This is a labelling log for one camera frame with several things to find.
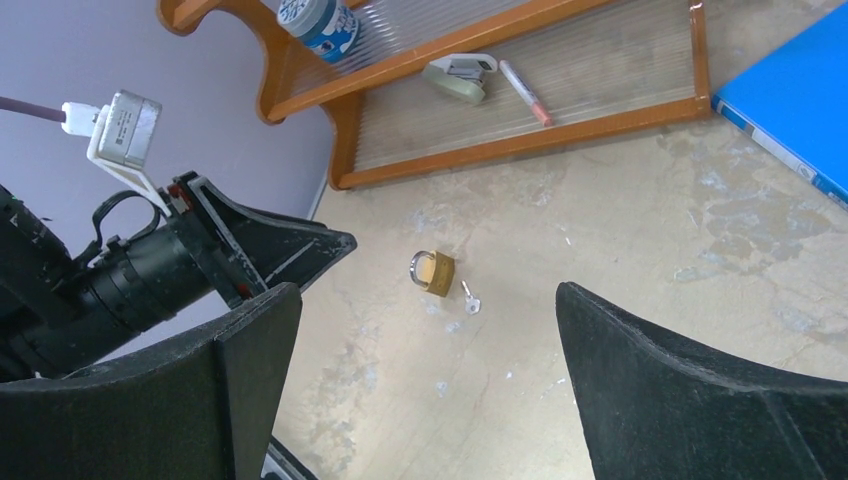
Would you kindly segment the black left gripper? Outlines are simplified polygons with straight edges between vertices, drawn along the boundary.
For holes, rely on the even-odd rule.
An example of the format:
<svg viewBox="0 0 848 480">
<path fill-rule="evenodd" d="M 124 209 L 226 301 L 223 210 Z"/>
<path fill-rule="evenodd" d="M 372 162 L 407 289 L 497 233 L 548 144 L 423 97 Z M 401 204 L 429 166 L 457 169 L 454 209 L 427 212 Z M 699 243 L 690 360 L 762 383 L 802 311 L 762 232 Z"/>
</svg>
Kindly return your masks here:
<svg viewBox="0 0 848 480">
<path fill-rule="evenodd" d="M 357 248 L 350 233 L 241 205 L 194 171 L 174 177 L 165 199 L 176 238 L 231 309 L 282 283 L 304 291 Z"/>
</svg>

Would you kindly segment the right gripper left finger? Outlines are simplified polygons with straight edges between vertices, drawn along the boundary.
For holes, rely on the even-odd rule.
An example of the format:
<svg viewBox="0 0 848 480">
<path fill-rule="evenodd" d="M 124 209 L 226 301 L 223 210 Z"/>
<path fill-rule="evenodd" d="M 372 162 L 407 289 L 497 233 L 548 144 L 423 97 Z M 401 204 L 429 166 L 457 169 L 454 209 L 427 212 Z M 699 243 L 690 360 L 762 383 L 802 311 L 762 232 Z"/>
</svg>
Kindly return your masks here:
<svg viewBox="0 0 848 480">
<path fill-rule="evenodd" d="M 302 311 L 283 284 L 155 345 L 1 387 L 5 479 L 256 479 Z"/>
</svg>

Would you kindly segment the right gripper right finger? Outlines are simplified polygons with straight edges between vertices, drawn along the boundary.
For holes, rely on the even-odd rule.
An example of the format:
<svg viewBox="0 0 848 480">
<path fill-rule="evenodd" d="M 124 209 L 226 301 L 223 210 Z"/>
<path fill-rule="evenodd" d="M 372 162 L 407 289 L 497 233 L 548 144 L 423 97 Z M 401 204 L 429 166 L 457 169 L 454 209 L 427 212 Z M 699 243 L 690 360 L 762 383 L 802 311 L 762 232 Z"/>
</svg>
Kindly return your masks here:
<svg viewBox="0 0 848 480">
<path fill-rule="evenodd" d="M 598 479 L 843 479 L 847 386 L 765 366 L 564 282 L 556 317 Z"/>
</svg>

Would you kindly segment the large brass padlock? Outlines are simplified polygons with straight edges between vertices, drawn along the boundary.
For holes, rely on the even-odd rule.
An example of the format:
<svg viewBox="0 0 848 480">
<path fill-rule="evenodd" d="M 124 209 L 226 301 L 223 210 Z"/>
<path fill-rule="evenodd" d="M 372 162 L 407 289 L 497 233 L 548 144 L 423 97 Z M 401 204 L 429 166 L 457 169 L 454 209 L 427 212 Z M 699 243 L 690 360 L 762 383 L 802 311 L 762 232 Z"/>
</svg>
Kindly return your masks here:
<svg viewBox="0 0 848 480">
<path fill-rule="evenodd" d="M 409 265 L 411 281 L 424 292 L 441 298 L 448 296 L 455 271 L 455 259 L 436 250 L 416 252 Z"/>
</svg>

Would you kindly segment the silver padlock key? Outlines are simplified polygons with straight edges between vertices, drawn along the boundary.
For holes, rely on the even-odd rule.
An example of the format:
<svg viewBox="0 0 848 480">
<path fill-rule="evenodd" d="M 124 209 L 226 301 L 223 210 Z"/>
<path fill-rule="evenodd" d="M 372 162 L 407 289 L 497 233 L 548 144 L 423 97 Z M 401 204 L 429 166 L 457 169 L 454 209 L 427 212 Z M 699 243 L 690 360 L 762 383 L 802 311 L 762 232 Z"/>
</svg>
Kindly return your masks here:
<svg viewBox="0 0 848 480">
<path fill-rule="evenodd" d="M 478 314 L 481 310 L 481 300 L 471 291 L 465 280 L 461 281 L 461 286 L 465 294 L 465 311 L 469 315 Z"/>
</svg>

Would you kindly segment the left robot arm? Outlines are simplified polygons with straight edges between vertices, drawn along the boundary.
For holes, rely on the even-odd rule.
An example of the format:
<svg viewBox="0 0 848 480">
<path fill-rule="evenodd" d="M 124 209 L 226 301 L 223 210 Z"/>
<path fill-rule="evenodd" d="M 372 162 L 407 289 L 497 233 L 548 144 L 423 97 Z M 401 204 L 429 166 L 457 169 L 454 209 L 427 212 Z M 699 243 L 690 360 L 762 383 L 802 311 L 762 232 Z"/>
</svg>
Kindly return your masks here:
<svg viewBox="0 0 848 480">
<path fill-rule="evenodd" d="M 353 235 L 247 207 L 195 172 L 160 193 L 150 223 L 98 234 L 77 256 L 1 193 L 1 378 L 61 378 L 174 318 L 209 293 L 229 308 L 311 286 L 356 249 Z"/>
</svg>

